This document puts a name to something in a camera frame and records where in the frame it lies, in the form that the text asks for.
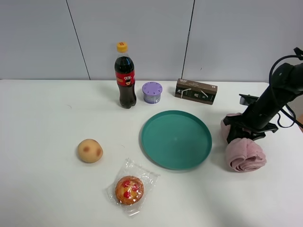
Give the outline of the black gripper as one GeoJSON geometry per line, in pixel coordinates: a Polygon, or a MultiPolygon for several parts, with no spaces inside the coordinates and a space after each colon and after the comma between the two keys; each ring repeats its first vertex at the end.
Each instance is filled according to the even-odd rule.
{"type": "Polygon", "coordinates": [[[255,126],[249,122],[243,115],[226,116],[223,119],[225,126],[230,126],[227,142],[231,143],[234,139],[247,138],[250,140],[262,139],[267,131],[275,133],[278,127],[273,123],[266,123],[265,126],[255,126]]]}

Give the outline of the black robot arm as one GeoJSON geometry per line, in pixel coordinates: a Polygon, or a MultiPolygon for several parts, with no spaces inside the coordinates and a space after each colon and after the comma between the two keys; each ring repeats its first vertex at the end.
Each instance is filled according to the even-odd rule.
{"type": "Polygon", "coordinates": [[[241,94],[240,104],[246,110],[236,116],[226,116],[223,123],[230,126],[227,142],[237,138],[258,140],[267,131],[275,133],[278,127],[271,119],[289,102],[303,94],[303,65],[280,65],[270,78],[270,84],[260,97],[241,94]]]}

